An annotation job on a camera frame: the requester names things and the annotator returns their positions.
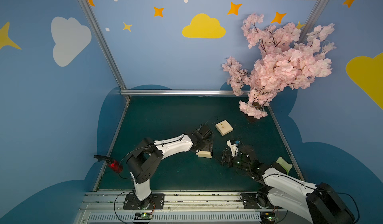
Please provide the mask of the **white lift-off lid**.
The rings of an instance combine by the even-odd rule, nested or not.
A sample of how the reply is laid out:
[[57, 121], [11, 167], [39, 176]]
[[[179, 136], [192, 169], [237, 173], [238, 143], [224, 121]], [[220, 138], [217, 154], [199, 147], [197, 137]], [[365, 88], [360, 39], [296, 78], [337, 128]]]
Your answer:
[[204, 147], [201, 147], [196, 152], [196, 155], [198, 157], [211, 159], [212, 156], [213, 156], [213, 144], [212, 143], [207, 143]]

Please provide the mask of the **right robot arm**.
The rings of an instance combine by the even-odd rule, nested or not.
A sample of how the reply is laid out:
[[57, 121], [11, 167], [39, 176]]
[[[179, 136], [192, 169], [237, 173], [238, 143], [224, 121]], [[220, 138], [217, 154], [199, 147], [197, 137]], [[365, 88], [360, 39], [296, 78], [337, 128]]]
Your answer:
[[262, 185], [256, 201], [260, 208], [284, 208], [312, 224], [355, 224], [354, 215], [326, 183], [313, 184], [289, 176], [292, 165], [279, 158], [272, 165], [261, 163], [249, 146], [232, 145], [221, 154], [223, 166], [238, 168]]

